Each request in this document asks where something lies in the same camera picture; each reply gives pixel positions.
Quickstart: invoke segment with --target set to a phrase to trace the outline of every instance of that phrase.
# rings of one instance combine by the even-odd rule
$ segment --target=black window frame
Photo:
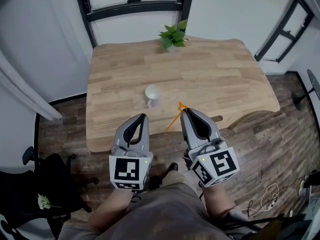
[[[301,5],[301,7],[305,10],[307,13],[307,16],[304,19],[303,26],[299,29],[296,36],[292,35],[289,31],[285,31],[284,27],[288,23],[289,19],[291,18],[292,14],[294,13],[297,5]],[[285,38],[288,38],[291,40],[291,43],[288,45],[288,47],[280,54],[278,58],[276,58],[274,61],[280,63],[284,57],[290,52],[290,50],[294,47],[294,45],[297,43],[297,41],[300,39],[302,34],[305,32],[306,28],[310,24],[311,20],[314,17],[314,13],[311,11],[309,6],[306,4],[304,0],[293,0],[280,20],[279,24],[276,26],[275,30],[273,31],[272,35],[269,37],[267,42],[262,46],[262,48],[255,54],[254,58],[257,62],[261,61],[262,58],[266,55],[267,51],[271,48],[271,46],[274,44],[276,39],[279,36],[283,36]]]
[[[77,0],[77,2],[79,5],[83,24],[88,33],[91,45],[93,48],[95,48],[97,46],[97,41],[90,22],[119,15],[159,11],[178,11],[180,12],[179,21],[182,21],[186,20],[189,17],[192,0],[128,0],[127,3],[107,6],[96,10],[91,10],[90,0]]]

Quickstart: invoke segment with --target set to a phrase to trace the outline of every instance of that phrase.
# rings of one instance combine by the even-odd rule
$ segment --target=orange stick
[[[178,117],[180,117],[182,111],[176,116],[176,118],[172,121],[172,123],[170,123],[169,127],[167,129],[165,129],[165,131],[168,131],[168,129],[174,124],[174,122],[178,119]]]

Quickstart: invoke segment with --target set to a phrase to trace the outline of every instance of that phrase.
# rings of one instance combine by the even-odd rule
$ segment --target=black chair
[[[31,220],[46,218],[54,236],[58,236],[63,223],[71,217],[70,213],[81,208],[88,213],[92,211],[81,199],[70,173],[71,160],[76,157],[75,154],[68,156],[67,165],[56,153],[46,159],[35,158],[31,146],[24,152],[22,161],[24,165],[30,160],[38,163],[34,172],[11,174],[0,171],[0,214],[9,228],[14,230]],[[93,178],[86,184],[98,182]],[[38,194],[46,196],[55,207],[40,209]]]

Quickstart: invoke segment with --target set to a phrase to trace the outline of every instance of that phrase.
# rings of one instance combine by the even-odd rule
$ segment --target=white cup
[[[148,108],[158,107],[161,103],[160,89],[155,84],[149,85],[145,91],[146,105]]]

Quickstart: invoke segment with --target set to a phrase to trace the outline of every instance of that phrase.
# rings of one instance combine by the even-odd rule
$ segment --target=potted plant
[[[166,32],[160,31],[159,36],[162,38],[162,45],[168,52],[174,52],[177,47],[185,47],[184,44],[184,30],[187,27],[188,20],[181,20],[176,28],[176,25],[164,25]]]

